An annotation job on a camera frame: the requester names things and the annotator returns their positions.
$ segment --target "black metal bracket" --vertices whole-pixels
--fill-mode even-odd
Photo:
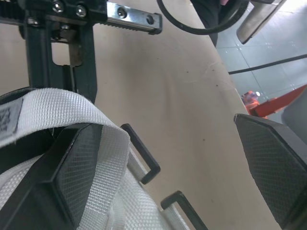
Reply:
[[[123,124],[121,128],[129,134],[132,144],[134,145],[136,150],[140,153],[140,155],[142,156],[142,158],[150,168],[150,171],[141,179],[142,184],[147,184],[160,172],[161,170],[160,165],[153,158],[149,150],[143,144],[143,142],[136,134],[136,132],[133,130],[130,124]]]
[[[172,195],[169,195],[164,200],[161,201],[161,207],[163,210],[170,207],[173,203],[177,202],[181,209],[184,211],[186,216],[191,221],[192,225],[196,230],[208,230],[206,225],[203,223],[199,215],[196,213],[188,199],[184,196],[181,191],[177,191]]]

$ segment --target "screw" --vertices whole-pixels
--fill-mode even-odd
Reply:
[[[56,1],[53,2],[52,9],[55,13],[63,13],[64,12],[64,4],[61,1],[56,0]]]
[[[84,18],[86,16],[86,8],[82,5],[78,5],[77,8],[76,8],[76,14],[80,18]]]
[[[38,21],[34,18],[28,18],[28,24],[34,27],[39,26]]]
[[[127,12],[125,11],[124,8],[119,7],[117,10],[117,14],[120,18],[126,18],[127,17]]]
[[[67,31],[67,30],[70,29],[70,27],[69,27],[69,25],[64,24],[64,25],[61,26],[61,29],[62,29],[63,31]]]

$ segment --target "white bag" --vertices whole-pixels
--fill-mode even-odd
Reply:
[[[39,130],[77,123],[103,125],[93,184],[78,230],[189,229],[173,205],[160,212],[139,184],[147,172],[130,148],[129,135],[86,98],[41,89],[0,105],[0,114],[8,108],[11,119],[5,128],[0,126],[0,148]],[[39,158],[0,175],[0,210]]]

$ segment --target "toothed metal rail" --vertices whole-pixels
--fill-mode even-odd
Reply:
[[[107,2],[107,21],[104,24],[150,34],[159,34],[162,31],[160,14],[147,13],[112,2]]]

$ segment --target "orange object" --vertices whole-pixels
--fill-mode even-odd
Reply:
[[[253,116],[258,117],[266,117],[270,114],[275,113],[276,111],[284,108],[288,104],[290,104],[292,101],[295,100],[307,87],[307,85],[303,85],[296,90],[293,90],[281,97],[278,98],[272,98],[265,103],[259,104],[252,108],[247,108],[248,113]]]

